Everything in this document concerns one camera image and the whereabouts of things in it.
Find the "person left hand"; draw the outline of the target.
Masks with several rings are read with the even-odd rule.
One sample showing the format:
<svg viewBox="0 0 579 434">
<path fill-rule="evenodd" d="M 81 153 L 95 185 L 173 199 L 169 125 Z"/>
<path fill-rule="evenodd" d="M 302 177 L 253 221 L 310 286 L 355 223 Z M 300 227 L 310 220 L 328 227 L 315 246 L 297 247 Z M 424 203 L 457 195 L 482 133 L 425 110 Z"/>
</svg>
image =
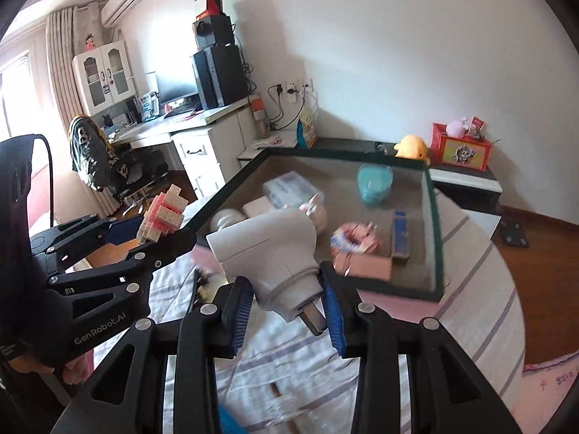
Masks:
<svg viewBox="0 0 579 434">
<path fill-rule="evenodd" d="M 8 361 L 8 365 L 11 369 L 21 373 L 36 372 L 48 374 L 54 372 L 52 367 L 43 365 L 34 356 L 29 354 L 24 354 L 11 359 Z M 91 362 L 86 358 L 86 356 L 81 356 L 64 365 L 64 368 L 62 369 L 62 378 L 66 384 L 76 385 L 87 381 L 91 372 Z"/>
</svg>

